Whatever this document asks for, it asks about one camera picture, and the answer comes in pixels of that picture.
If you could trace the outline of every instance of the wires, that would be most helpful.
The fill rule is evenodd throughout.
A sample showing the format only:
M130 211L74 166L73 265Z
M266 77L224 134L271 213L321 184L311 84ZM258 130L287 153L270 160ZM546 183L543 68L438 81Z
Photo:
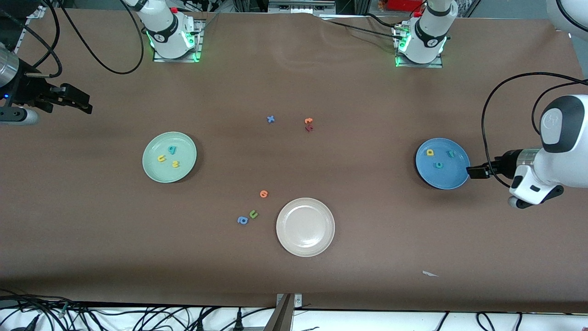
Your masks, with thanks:
M420 5L418 5L415 9L412 10L412 12L410 12L409 16L412 16L412 14L414 14L417 11L417 9L419 9L420 7L422 7L426 3L427 3L427 0L421 2Z
M341 14L346 8L347 6L349 6L349 4L351 3L352 0L347 1L347 3L345 4L345 6L343 6L343 8L341 8L341 10L337 13L337 14Z
M88 45L88 43L86 42L86 40L82 37L82 34L79 33L78 27L76 27L76 25L74 24L74 22L72 21L71 17L69 16L68 12L65 10L65 7L62 3L61 0L57 0L57 2L59 3L59 6L61 7L61 10L64 12L65 18L68 19L69 24L71 24L73 30L75 31L75 33L78 35L79 39L82 41L83 45L86 46L86 49L88 50L88 52L90 52L90 55L92 55L92 57L106 70L112 72L113 74L117 74L117 75L127 75L130 74L132 72L134 72L135 70L137 70L137 68L139 68L139 66L141 65L141 62L143 62L143 56L145 55L145 46L143 45L143 37L141 35L141 29L139 29L139 25L137 25L137 21L135 20L135 17L133 16L133 13L131 13L131 10L129 9L129 7L126 5L126 3L123 0L119 0L122 5L125 7L126 11L129 13L129 16L131 16L131 19L133 20L133 24L135 25L135 29L137 30L137 34L139 35L139 43L141 45L141 57L139 59L139 62L137 62L137 64L130 70L128 71L116 71L113 69L110 69L107 65L105 65L97 56L96 54L94 54L92 48L90 48L90 46Z
M582 84L582 85L588 85L588 80L579 80L577 78L573 78L567 75L562 75L562 74L555 74L553 72L526 72L524 74L519 74L519 75L514 75L510 78L507 78L505 80L503 80L502 82L500 82L500 84L498 84L496 87L494 87L494 89L492 90L492 92L490 93L490 95L488 95L488 99L486 99L486 103L484 103L484 108L482 109L482 140L484 141L484 151L486 153L486 161L490 164L492 163L490 160L490 153L488 152L488 141L486 139L486 129L485 129L485 121L486 121L486 110L488 109L488 104L490 103L490 100L492 99L492 96L494 96L494 93L496 93L496 91L502 86L505 85L506 83L508 83L511 80L515 80L517 78L521 78L521 77L528 77L528 76L551 76L551 77L557 77L557 78L562 78L564 80L568 80L571 82L574 82L576 84ZM510 188L510 185L506 184L502 179L500 179L498 177L498 175L495 173L494 168L490 167L490 172L492 173L492 175L494 176L494 178L502 185L504 185L505 187Z
M183 321L178 319L175 315L178 314L179 312L184 311L184 310L186 310L186 312L187 312L187 309L190 306L185 306L185 307L179 308L173 312L167 312L167 310L170 309L170 307L163 307L162 309L160 309L161 307L153 307L153 308L147 308L145 310L130 310L130 311L125 311L125 312L121 312L121 313L106 313L106 312L102 312L100 310L90 309L87 306L85 306L83 303L74 302L74 301L71 301L71 300L66 299L64 297L38 296L38 295L33 295L33 294L17 294L15 292L12 292L9 290L4 290L4 289L0 289L0 291L5 291L5 292L11 294L8 296L0 296L0 300L15 300L18 302L18 305L16 305L16 306L4 308L4 309L17 308L18 310L15 310L11 314L9 314L7 317L5 317L1 323L4 323L8 318L10 318L10 316L15 314L16 312L25 312L25 311L27 311L26 309L29 309L29 310L40 310L43 314L45 314L45 316L49 319L52 330L55 329L54 322L57 322L57 324L61 328L61 331L69 331L70 329L75 330L77 328L74 326L74 322L79 318L81 323L83 323L83 325L84 325L84 327L82 329L109 331L107 328L105 328L102 325L101 321L97 317L97 314L105 315L105 316L117 316L117 315L129 314L129 313L142 313L142 317L137 321L137 323L134 327L134 331L146 331L145 328L149 324L149 322L151 322L155 317L159 316L160 314L165 314L166 316L163 319L159 320L157 322L157 324L155 324L153 327L151 327L150 328L151 330L159 330L159 329L170 327L168 325L162 325L162 324L172 318L175 319L176 322L183 327L184 331L186 331L188 329L188 326ZM72 312L76 313L77 316L72 317ZM62 316L65 318L65 325L63 325L63 323L61 323L61 321L60 321L60 317L62 317Z
M209 310L205 311L204 313L202 313L202 310L204 310L204 308L200 311L201 315L192 323L192 324L188 324L188 327L186 327L186 331L194 331L194 329L196 329L196 327L198 326L199 323L202 323L202 321L204 320L204 318L206 318L208 315L210 315L210 313L214 312L217 309L220 309L221 307L211 307Z
M386 23L383 20L381 20L378 16L376 16L376 15L370 13L370 12L367 12L367 13L363 14L363 16L369 16L369 17L375 19L378 23L382 24L385 27L389 27L389 28L393 28L394 27L394 24Z
M51 49L55 50L55 47L57 46L57 42L59 41L59 33L60 33L59 19L57 18L57 13L55 12L55 8L53 7L51 0L43 0L43 3L49 8L49 10L51 10L51 16L53 16L53 21L55 23L55 37L53 38L53 43L51 43ZM45 55L43 55L43 57L40 58L39 61L35 62L35 64L33 65L33 68L36 68L36 67L40 66L41 63L45 62L45 60L49 57L49 55L51 55L51 52L49 52L49 50L47 50L47 53L45 53Z
M243 320L244 318L246 318L249 315L253 315L255 313L259 313L263 310L268 310L268 309L274 309L275 307L267 307L267 308L260 308L258 310L254 310L252 312L249 312L245 315L243 315L240 319L235 319L234 321L230 322L229 324L225 325L225 327L223 327L220 331L225 331L226 329L228 329L231 325L235 324L238 320Z
M37 39L47 49L47 51L51 54L53 59L55 59L55 63L57 64L57 72L54 74L47 75L47 78L55 78L61 75L61 73L64 71L64 68L61 65L61 61L59 60L59 57L57 57L57 54L55 53L53 48L51 48L51 46L49 46L49 44L47 44L47 42L45 42L43 38L41 38L35 31L33 31L33 29L18 21L18 19L16 19L14 16L6 12L2 7L0 7L0 14L8 17L12 22L16 23L19 27L25 29L28 33L35 37L35 39Z
M519 319L516 322L516 326L514 327L514 331L519 331L520 322L523 321L523 313L522 312L518 312L517 314L519 315Z
M189 4L189 3L188 3L188 0L182 0L182 3L183 3L183 4L184 4L184 6L186 6L186 8L188 8L188 9L191 9L191 10L193 10L193 11L199 11L199 12L201 12L201 11L202 11L200 8L196 7L195 5L193 5L193 4Z
M382 32L377 32L377 31L372 31L372 30L368 30L368 29L364 29L364 28L354 27L353 25L348 25L348 24L339 23L339 22L333 22L333 21L329 21L329 22L330 23L333 23L333 24L336 24L336 25L340 25L342 27L352 28L352 29L359 30L359 31L365 31L365 32L369 32L369 33L375 34L375 35L383 35L385 37L390 37L390 38L393 38L393 39L402 39L401 36L397 36L397 35L384 34Z
M441 330L441 328L443 327L443 323L445 323L445 319L447 318L447 316L449 316L449 311L445 312L445 315L443 315L443 318L441 319L441 322L439 322L439 325L437 326L437 329L435 329L435 331Z
M482 323L480 322L480 316L484 316L486 318L486 320L488 321L488 324L490 325L490 328L492 328L492 331L496 331L494 329L494 325L492 324L492 321L490 320L490 318L488 317L488 315L486 315L486 313L477 313L476 314L476 322L478 323L478 325L482 328L482 330L484 331L490 331L487 328L485 328Z

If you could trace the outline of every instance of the cable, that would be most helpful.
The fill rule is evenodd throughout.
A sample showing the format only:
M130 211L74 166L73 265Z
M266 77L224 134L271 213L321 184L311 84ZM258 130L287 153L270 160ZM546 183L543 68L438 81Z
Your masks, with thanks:
M519 315L519 319L516 322L516 326L514 327L514 331L519 331L520 322L523 321L523 313L518 312L517 314Z
M570 23L572 23L572 25L575 26L576 28L578 28L584 32L588 32L588 28L586 28L584 25L578 23L578 21L576 21L572 16L570 16L570 14L563 7L562 0L555 0L555 3L557 5L557 8L559 9L559 11L562 13L563 17L566 18L566 20L568 20Z
M482 328L482 330L484 331L490 331L487 328L485 328L482 323L480 322L480 315L484 316L486 318L486 320L488 321L488 324L490 324L490 328L492 328L492 331L496 331L494 329L494 325L492 324L492 321L490 320L490 318L488 317L488 315L486 315L486 313L476 313L476 322L478 323L478 325Z
M347 8L347 6L349 6L349 4L351 3L351 1L352 0L347 1L347 3L345 4L345 6L343 6L343 8L341 8L341 10L337 14L340 15L345 10L345 8Z
M488 164L492 163L490 160L490 152L488 152L488 141L486 139L486 129L484 127L484 123L485 123L485 119L486 119L486 110L488 109L488 104L490 104L490 100L492 99L492 96L494 96L494 93L496 93L496 91L502 85L505 85L506 83L508 83L511 80L515 80L515 79L521 78L521 77L528 77L528 76L551 76L551 77L562 78L564 80L569 80L569 81L575 82L577 84L588 85L588 80L583 81L583 80L579 80L577 78L573 78L573 77L570 77L567 75L555 74L553 72L539 72L539 71L538 72L526 72L524 74L514 75L514 76L509 77L509 78L503 80L502 82L500 82L500 84L498 84L496 87L494 87L494 89L492 90L490 95L488 95L488 99L486 99L486 103L484 103L484 108L482 109L482 140L484 141L484 151L486 152L486 161L488 162ZM492 173L494 178L500 184L504 185L505 187L510 188L510 185L506 184L502 179L498 178L498 175L494 171L493 167L490 167L490 172Z
M441 319L441 322L439 322L439 325L437 326L437 329L435 329L435 331L441 330L441 327L443 327L443 323L445 323L445 319L447 318L448 315L449 315L449 311L446 311L445 315L443 315L443 318Z
M201 311L201 315L192 323L189 324L188 327L186 328L186 331L194 331L194 329L196 329L198 323L202 323L202 321L204 321L204 318L206 318L208 315L210 315L210 313L214 312L217 309L220 309L221 307L216 306L216 307L211 307L209 310L205 311L204 313L202 313Z
M235 320L235 326L233 327L233 331L243 331L245 328L243 327L243 316L241 315L241 307L237 311L237 319Z
M482 2L482 0L477 0L477 2L475 4L473 4L473 8L470 7L469 9L469 14L467 15L468 18L472 17L472 14L474 14L474 11L476 11L478 5L480 4L480 2Z
M57 57L57 54L49 46L49 44L47 44L47 42L45 42L45 40L43 40L43 38L41 38L35 31L33 31L33 29L29 28L28 26L26 26L23 23L20 23L20 21L18 21L14 16L9 14L8 12L6 12L2 7L0 7L0 14L8 17L12 22L16 23L19 27L25 29L28 33L30 33L33 37L35 37L35 39L37 39L41 44L43 44L43 46L47 49L47 51L49 53L51 53L51 56L53 57L53 59L55 59L55 63L57 64L57 72L54 74L47 75L47 78L55 78L55 77L61 75L61 73L64 71L64 68L61 65L61 61Z
M546 95L548 92L555 90L556 88L560 88L560 87L564 87L564 86L570 86L570 85L576 85L578 83L576 82L571 82L571 83L565 83L565 84L560 84L560 85L556 85L554 87L550 87L548 89L546 89L543 93L541 93L541 95L539 96L539 98L537 98L537 101L535 101L535 104L533 105L533 111L531 112L531 124L533 125L533 129L535 130L535 132L537 134L541 134L541 132L539 131L539 128L537 127L537 124L535 123L535 112L537 110L537 106L539 105L539 101L541 101L541 99L543 98L544 95Z
M426 3L427 3L427 0L421 2L420 5L418 5L415 9L412 10L412 12L410 12L409 16L412 16L412 14L414 14L417 9L419 9L420 7L422 7Z
M201 11L202 11L200 8L196 7L196 5L189 4L189 3L188 3L188 0L182 0L182 3L183 3L183 4L184 4L184 6L186 6L188 9L191 9L191 10L197 10L197 11L199 11L199 12L201 12Z
M370 13L370 12L367 12L367 13L363 14L363 16L369 16L369 17L375 19L378 23L382 24L385 27L389 27L389 28L393 28L394 27L394 24L386 23L383 20L381 20L378 16L376 16L376 15Z
M12 299L12 297L16 297L16 299L14 299L14 300L27 302L27 303L33 305L34 307L38 308L38 310L40 310L49 320L49 325L51 327L51 331L55 331L55 326L53 324L53 320L55 320L57 322L59 327L61 327L62 331L67 331L65 326L63 325L63 323L61 323L61 321L51 311L51 309L48 309L47 307L45 307L42 304L40 304L39 302L37 302L37 299L34 300L33 298L28 298L28 297L22 296L22 295L17 294L13 291L10 291L10 290L0 289L0 291L12 294L11 299Z
M57 42L59 41L59 34L60 34L59 19L57 18L57 13L55 12L55 8L53 7L51 0L43 0L43 3L49 8L49 10L51 10L51 16L53 16L53 21L55 23L55 37L53 38L53 43L51 43L51 49L55 50L55 47L57 46ZM49 55L51 55L51 52L49 52L47 50L45 55L43 55L43 57L40 58L39 61L35 62L35 64L33 65L33 68L36 68L36 67L40 66L41 63L45 62L45 60L49 57Z
M133 20L133 24L135 25L135 29L137 30L137 34L139 35L139 43L141 45L141 57L139 59L139 62L137 62L137 64L131 70L128 70L128 71L116 71L116 70L110 69L107 65L105 65L96 56L96 54L94 54L94 51L92 50L92 48L90 48L90 46L88 45L88 43L86 42L86 40L82 37L82 34L79 33L78 27L76 27L76 25L72 21L71 17L69 16L68 12L65 10L65 7L64 7L62 1L61 0L57 0L57 3L59 3L59 6L61 7L61 10L64 12L65 18L68 19L69 24L71 24L73 30L78 35L78 37L82 41L83 45L86 46L86 49L88 50L88 52L90 52L90 55L92 55L92 57L96 60L96 62L98 62L103 68L105 68L106 70L112 72L113 74L127 75L127 74L130 74L130 73L134 72L135 70L137 70L137 68L139 68L139 66L141 65L141 62L143 62L143 56L145 55L145 46L143 45L143 37L141 35L141 29L139 29L139 25L137 25L137 21L135 20L135 17L133 16L133 13L131 13L131 10L129 9L129 7L126 5L126 3L123 0L119 0L119 1L125 7L127 13L129 13L129 16L131 16L131 19Z
M20 312L20 310L18 310L18 309L15 309L15 310L14 310L12 313L8 314L8 316L7 316L7 317L5 317L5 318L4 318L4 319L3 319L3 320L0 322L0 326L1 326L2 324L4 324L4 322L6 322L6 320L7 320L7 319L8 319L10 316L12 316L12 315L14 315L14 313L18 313L18 312Z
M249 313L247 313L247 314L243 315L243 316L242 316L240 319L235 319L234 321L230 322L230 323L229 323L229 324L227 324L225 327L223 327L223 328L222 328L220 331L225 331L225 330L226 330L226 329L228 329L228 328L229 328L231 325L235 324L235 323L237 322L237 320L242 320L242 319L246 318L246 317L247 317L247 316L249 316L249 315L253 315L253 314L255 314L255 313L259 313L259 312L261 312L261 311L263 311L263 310L274 309L274 308L275 308L275 307L260 308L260 309L258 309L258 310L254 310L254 311L252 311L252 312L249 312Z
M360 30L360 31L365 31L365 32L369 32L371 34L375 34L375 35L383 35L385 37L390 37L390 38L394 38L394 39L402 39L401 36L398 35L389 35L389 34L384 34L381 32L377 32L377 31L372 31L372 30L368 30L368 29L364 29L364 28L358 28L358 27L354 27L353 25L347 25L347 24L343 24L343 23L339 23L339 22L333 22L333 21L329 21L330 23L336 24L336 25L340 25L342 27L347 27L347 28L352 28L355 30Z

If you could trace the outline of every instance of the metal bracket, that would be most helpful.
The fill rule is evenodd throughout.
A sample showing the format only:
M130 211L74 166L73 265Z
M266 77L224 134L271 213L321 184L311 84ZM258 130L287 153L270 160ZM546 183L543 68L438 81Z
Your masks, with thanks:
M280 304L284 295L285 294L278 294L278 297L276 298L276 307ZM294 308L300 307L302 307L302 293L294 293Z
M281 297L278 297L278 306L263 331L291 331L295 302L295 295L292 293L282 294Z

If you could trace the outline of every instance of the black cable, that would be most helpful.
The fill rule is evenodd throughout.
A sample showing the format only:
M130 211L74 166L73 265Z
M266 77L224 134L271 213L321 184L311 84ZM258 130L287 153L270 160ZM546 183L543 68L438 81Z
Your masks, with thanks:
M0 322L0 326L1 326L2 324L4 324L4 322L6 322L6 320L7 320L7 319L8 319L10 316L12 316L12 315L14 315L14 313L18 313L18 312L20 312L20 310L18 310L18 309L15 309L15 310L14 310L12 313L8 314L8 316L7 316L7 317L5 317L5 318L4 318L4 319L3 319L3 320Z
M419 9L420 7L422 7L426 3L427 3L427 0L421 2L420 5L418 5L415 9L412 10L412 12L410 12L409 16L412 16L412 14L414 14L417 9Z
M275 308L275 307L267 307L267 308L260 308L260 309L258 309L258 310L254 310L254 311L252 311L252 312L249 312L249 313L247 313L247 314L243 315L243 316L240 318L240 320L242 320L242 319L246 318L246 317L247 317L247 316L249 316L249 315L253 315L253 314L255 314L255 313L259 313L259 312L261 312L261 311L263 311L263 310L274 309L274 308ZM236 322L237 322L237 319L235 319L234 321L232 321L232 322L230 322L229 324L227 324L227 325L226 325L225 327L223 327L223 328L222 328L220 331L225 331L226 329L228 329L228 328L229 328L231 325L235 324Z
M369 32L369 33L375 34L375 35L383 35L383 36L394 38L394 39L402 39L401 36L397 36L397 35L384 34L384 33L381 33L381 32L372 31L372 30L368 30L368 29L364 29L364 28L358 28L358 27L354 27L353 25L348 25L348 24L339 23L339 22L333 22L333 21L329 21L329 22L331 22L333 24L336 24L336 25L340 25L342 27L347 27L347 28L352 28L352 29L355 29L355 30L365 31L365 32Z
M173 328L169 325L162 325L160 327L154 327L153 329L149 329L149 330L145 330L145 331L157 331L157 330L161 330L164 327L168 327L169 331L173 331Z
M243 331L245 327L243 327L243 316L241 315L241 307L237 311L237 319L235 320L235 326L233 327L233 331Z
M572 23L572 25L574 25L576 28L578 28L584 32L588 32L588 28L586 28L584 25L578 23L578 21L576 21L572 16L570 16L570 14L563 7L562 0L555 0L555 3L557 5L557 8L559 9L559 11L562 13L563 17L566 18L566 20L568 20L570 23Z
M535 112L537 111L537 106L539 105L539 101L541 101L541 99L543 98L544 95L546 95L548 92L550 92L552 90L555 90L556 88L570 86L570 85L576 85L576 84L578 84L578 83L571 82L571 83L565 83L565 84L556 85L554 87L550 87L550 88L546 89L543 93L541 93L539 98L537 98L537 100L535 101L535 104L533 105L533 111L531 112L531 124L533 125L533 129L535 130L535 132L537 134L541 134L541 132L539 131L539 128L537 127L537 124L535 123Z
M363 14L363 16L369 16L369 17L375 19L378 23L382 24L385 27L389 27L389 28L393 28L394 27L394 24L386 23L383 20L381 20L378 16L376 16L376 15L370 13L370 12L367 12L367 13Z
M61 75L61 73L64 71L64 68L61 65L61 61L59 60L59 57L57 57L57 54L51 48L51 46L49 46L49 44L47 44L47 42L45 40L43 40L43 38L41 38L35 31L33 31L33 29L31 29L28 26L26 26L25 24L21 23L14 16L12 16L8 12L6 12L2 7L0 7L0 14L8 17L12 22L16 23L19 27L21 27L22 29L25 29L28 33L30 33L33 37L35 37L35 39L37 39L41 44L43 44L43 46L47 49L47 51L49 53L51 53L51 56L53 57L53 59L55 59L55 63L57 64L57 72L54 74L49 74L47 77L48 78L55 78L55 77Z
M51 49L55 50L55 47L57 47L57 42L59 41L59 34L60 34L59 19L57 18L57 13L55 12L55 8L53 7L51 0L43 0L43 3L51 11L51 16L53 16L53 22L55 23L55 37L53 38L53 43L51 43ZM49 55L51 55L51 52L49 52L47 50L45 55L43 55L43 57L40 58L39 61L35 62L35 64L33 65L33 68L36 68L36 67L40 66L41 63L45 62L45 60L49 57Z
M215 310L220 309L220 308L221 307L216 306L216 307L211 307L209 310L205 311L204 313L202 313L202 311L201 311L202 314L192 324L189 324L185 331L194 331L194 329L196 329L198 323L202 323L202 321L204 321L204 319L208 315L210 315L210 313L212 313Z
M435 329L435 331L441 330L441 328L443 327L443 323L445 323L445 319L447 318L448 315L449 315L449 311L446 311L445 315L443 315L443 318L441 319L441 322L439 322L439 325L437 326L437 329Z
M474 11L477 9L478 5L480 5L480 2L482 2L482 0L478 0L475 4L473 4L474 8L470 7L469 14L467 15L468 18L472 17L472 14L474 14Z
M187 7L187 8L189 8L189 9L192 9L192 10L197 10L197 11L199 11L199 12L201 12L201 11L202 11L200 8L196 7L196 5L193 5L193 4L188 4L188 0L182 0L182 2L183 2L183 4L184 4L184 6L186 6L186 7Z
M14 292L9 292L9 293L12 293L13 295L18 296L18 294L14 293ZM38 302L36 302L34 300L29 300L29 299L24 298L24 297L20 298L19 300L20 301L25 301L25 302L27 302L27 303L35 306L38 310L40 310L45 315L45 317L47 317L47 320L49 321L49 325L51 327L51 331L55 331L55 326L54 326L54 323L53 323L52 318L54 320L56 320L56 322L61 327L62 331L67 331L65 329L65 326L63 325L63 323L61 323L61 321L58 320L57 316L55 316L55 314L53 314L53 312L51 310L47 309L46 307L44 307L43 305L39 304Z
M105 316L115 316L115 315L123 315L123 314L128 314L128 313L143 313L143 316L137 321L137 323L134 327L135 330L143 331L152 319L154 319L155 317L157 317L157 315L162 314L162 313L166 314L167 316L165 316L162 320L158 321L158 323L155 324L150 329L159 330L159 329L163 329L165 327L169 327L169 326L161 325L161 324L163 324L164 322L166 322L167 320L169 320L171 318L175 319L185 330L189 329L189 327L186 326L183 321L181 321L180 319L178 319L174 315L183 311L183 310L187 311L187 309L190 306L182 307L182 308L177 309L171 313L165 311L167 309L170 309L170 307L163 307L163 309L161 309L161 310L158 310L160 307L154 307L152 309L147 308L144 311L143 310L131 310L131 311L122 312L122 313L105 313L100 310L89 309L88 307L84 306L82 303L74 302L74 301L71 301L71 300L63 298L63 297L36 296L34 294L16 294L15 292L8 291L8 290L6 290L6 292L8 292L12 295L0 296L0 300L17 300L19 302L19 305L5 307L4 309L9 309L9 308L13 307L13 308L18 308L19 310L12 312L9 316L7 316L5 318L5 320L3 322L5 322L6 319L8 319L10 316L15 314L16 312L18 312L18 311L25 312L24 309L31 307L32 310L35 310L35 309L41 310L45 314L45 316L48 318L50 323L52 323L52 324L53 324L54 320L59 321L59 317L55 316L54 312L57 312L58 314L62 313L62 312L66 312L67 316L65 318L65 324L66 324L67 328L63 329L62 331L68 331L72 327L74 327L74 323L77 318L81 319L81 321L86 329L96 330L95 327L90 326L90 324L93 323L98 327L98 330L109 331L107 328L105 328L102 325L102 323L100 322L100 320L98 319L96 314L105 315ZM41 299L42 297L51 298L51 299L59 299L59 300L58 301L47 301L47 300ZM210 311L208 311L204 314L201 313L202 318L200 319L200 321L204 317L206 317L210 312L212 312L213 310L218 309L218 308L220 308L220 307L216 307L214 309L211 309ZM71 312L76 312L77 316L75 318L72 318ZM188 324L189 325L191 324L189 314L188 314Z
M57 2L59 3L59 6L61 7L61 10L64 12L65 18L68 19L69 24L72 26L73 30L78 35L79 39L82 41L83 45L86 46L86 49L88 50L88 52L90 52L90 55L92 55L92 57L96 60L96 62L98 62L102 66L102 68L105 68L106 70L112 72L113 74L127 75L127 74L130 74L130 73L134 72L135 70L137 70L137 68L139 68L139 66L141 65L141 62L143 62L143 56L145 55L145 46L143 45L143 37L141 35L141 29L139 28L139 25L137 24L137 21L135 20L133 13L131 13L131 10L129 9L129 7L126 5L126 3L123 0L119 0L119 1L125 7L126 11L129 13L129 16L131 16L131 19L133 20L133 24L135 25L135 29L137 30L137 34L139 35L139 43L141 44L141 57L139 59L139 62L137 62L137 64L131 70L128 70L128 71L116 71L116 70L110 69L107 65L105 65L104 62L102 62L96 56L96 54L94 54L94 51L92 50L92 48L90 48L90 46L88 45L86 40L82 37L82 34L79 33L78 27L76 27L76 25L72 21L71 17L69 16L68 12L65 10L65 7L64 7L62 1L57 0Z
M516 322L516 326L514 327L514 331L519 331L520 322L523 321L523 313L518 312L517 314L519 315L519 319Z
M579 80L577 78L573 78L567 75L562 75L562 74L555 74L553 72L526 72L524 74L519 74L519 75L514 75L512 77L509 77L505 80L503 80L502 82L500 82L500 84L498 84L496 87L494 87L494 89L492 90L492 92L490 93L490 95L488 95L488 99L486 99L486 103L484 103L484 108L482 109L482 140L484 142L484 151L486 153L486 161L488 162L488 164L491 164L491 160L490 160L490 152L488 152L488 142L486 139L486 129L484 127L484 123L485 123L485 119L486 119L486 110L488 108L488 104L490 103L490 100L492 99L492 96L494 96L494 93L496 93L496 91L502 86L505 85L506 83L508 83L511 80L515 80L517 78L521 78L521 77L528 77L528 76L551 76L551 77L557 77L557 78L562 78L564 80L569 80L572 82L575 82L577 84L582 84L582 85L588 85L588 80L587 81L583 81L583 80ZM494 178L502 185L510 188L510 185L506 184L503 180L501 180L500 178L498 178L498 175L495 173L494 168L490 167L490 172L492 173L492 175L494 176Z
M485 328L482 323L480 322L480 315L484 316L486 318L486 320L488 321L488 324L490 324L490 328L492 329L492 331L496 331L494 329L494 325L492 324L492 321L490 320L490 318L488 317L488 315L486 315L486 313L476 313L476 322L478 323L478 325L482 328L482 330L484 331L490 331L487 328Z
M341 10L336 13L338 15L340 15L343 11L345 11L345 8L347 8L347 6L349 6L349 4L351 3L352 0L347 1L347 3L345 4L345 6L343 6L343 8L341 8Z

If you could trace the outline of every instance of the table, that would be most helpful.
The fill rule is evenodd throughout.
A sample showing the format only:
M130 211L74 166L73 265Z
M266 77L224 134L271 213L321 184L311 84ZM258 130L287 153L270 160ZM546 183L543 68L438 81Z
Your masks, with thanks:
M126 12L71 13L105 63L134 65ZM31 27L52 39L51 17ZM99 67L61 27L64 74L53 84L87 92L93 114L56 107L38 125L0 128L1 286L109 302L271 306L275 293L299 292L333 309L586 311L588 191L521 211L494 180L435 190L413 168L432 137L484 162L480 113L503 79L581 76L568 35L547 21L457 19L445 67L417 69L394 66L389 40L311 15L220 14L200 63L146 60L126 76ZM19 56L43 53L27 36ZM491 155L540 144L530 109L559 83L522 78L496 94ZM541 107L583 91L551 92ZM141 166L166 131L198 148L175 184ZM307 259L275 234L278 212L298 197L323 201L336 223L331 246ZM237 224L251 209L259 216Z

